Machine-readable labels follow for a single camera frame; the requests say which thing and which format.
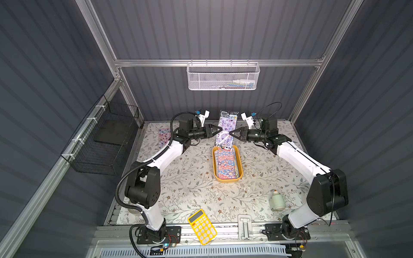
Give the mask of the yellow storage tray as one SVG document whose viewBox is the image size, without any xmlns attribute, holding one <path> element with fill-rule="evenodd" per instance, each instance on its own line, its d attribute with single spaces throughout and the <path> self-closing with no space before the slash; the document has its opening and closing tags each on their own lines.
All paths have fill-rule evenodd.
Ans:
<svg viewBox="0 0 413 258">
<path fill-rule="evenodd" d="M 243 168 L 238 147 L 231 149 L 218 146 L 213 148 L 213 169 L 216 180 L 220 183 L 235 183 L 243 177 Z"/>
</svg>

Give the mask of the purple sticker sheet black border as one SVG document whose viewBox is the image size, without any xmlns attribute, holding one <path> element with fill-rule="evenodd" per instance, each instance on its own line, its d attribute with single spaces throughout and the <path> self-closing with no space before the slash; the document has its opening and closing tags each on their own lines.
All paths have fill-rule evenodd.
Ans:
<svg viewBox="0 0 413 258">
<path fill-rule="evenodd" d="M 223 149 L 232 148 L 234 138 L 229 132 L 236 129 L 238 114 L 239 112 L 235 111 L 220 111 L 218 127 L 221 127 L 222 131 L 216 135 L 215 146 Z"/>
</svg>

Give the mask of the pink cat sticker sheet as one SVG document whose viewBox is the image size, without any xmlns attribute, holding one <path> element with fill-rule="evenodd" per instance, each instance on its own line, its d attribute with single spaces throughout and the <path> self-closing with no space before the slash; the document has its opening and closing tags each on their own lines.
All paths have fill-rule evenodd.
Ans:
<svg viewBox="0 0 413 258">
<path fill-rule="evenodd" d="M 167 145 L 171 138 L 171 129 L 169 127 L 162 127 L 158 130 L 158 147 L 162 149 Z"/>
</svg>

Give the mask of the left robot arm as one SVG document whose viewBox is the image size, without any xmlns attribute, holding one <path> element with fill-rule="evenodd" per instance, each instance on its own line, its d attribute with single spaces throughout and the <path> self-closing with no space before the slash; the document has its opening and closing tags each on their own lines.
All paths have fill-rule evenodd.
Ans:
<svg viewBox="0 0 413 258">
<path fill-rule="evenodd" d="M 208 117 L 208 110 L 175 115 L 170 121 L 171 137 L 167 144 L 146 161 L 136 161 L 118 183 L 115 201 L 121 207 L 138 211 L 144 218 L 147 232 L 158 234 L 160 238 L 166 233 L 166 219 L 158 204 L 163 171 L 191 146 L 193 140 L 209 139 L 223 131 L 219 126 L 207 124 Z"/>
</svg>

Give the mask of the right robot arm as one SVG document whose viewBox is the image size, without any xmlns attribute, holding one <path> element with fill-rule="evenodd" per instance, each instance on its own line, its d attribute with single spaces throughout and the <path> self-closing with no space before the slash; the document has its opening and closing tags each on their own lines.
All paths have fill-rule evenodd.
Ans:
<svg viewBox="0 0 413 258">
<path fill-rule="evenodd" d="M 263 120 L 259 129 L 240 127 L 230 131 L 229 135 L 240 141 L 263 143 L 265 149 L 286 160 L 309 183 L 306 203 L 283 217 L 281 232 L 286 239 L 292 239 L 312 222 L 348 205 L 345 173 L 313 159 L 289 137 L 279 133 L 274 123 Z"/>
</svg>

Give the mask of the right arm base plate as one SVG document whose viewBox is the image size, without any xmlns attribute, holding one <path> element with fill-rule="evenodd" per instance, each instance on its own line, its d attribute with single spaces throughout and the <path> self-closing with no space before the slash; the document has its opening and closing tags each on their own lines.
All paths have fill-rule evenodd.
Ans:
<svg viewBox="0 0 413 258">
<path fill-rule="evenodd" d="M 303 240 L 304 242 L 307 242 L 311 239 L 309 231 L 306 227 L 296 229 L 289 224 L 284 223 L 265 224 L 265 228 L 261 231 L 261 233 L 264 234 L 269 241 Z"/>
</svg>

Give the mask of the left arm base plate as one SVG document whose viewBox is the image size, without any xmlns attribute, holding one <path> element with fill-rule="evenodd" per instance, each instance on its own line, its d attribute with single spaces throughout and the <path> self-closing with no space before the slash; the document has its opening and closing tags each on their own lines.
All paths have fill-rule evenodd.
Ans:
<svg viewBox="0 0 413 258">
<path fill-rule="evenodd" d="M 179 244 L 181 241 L 180 226 L 163 226 L 159 231 L 153 231 L 143 226 L 135 230 L 136 243 L 143 244 Z"/>
</svg>

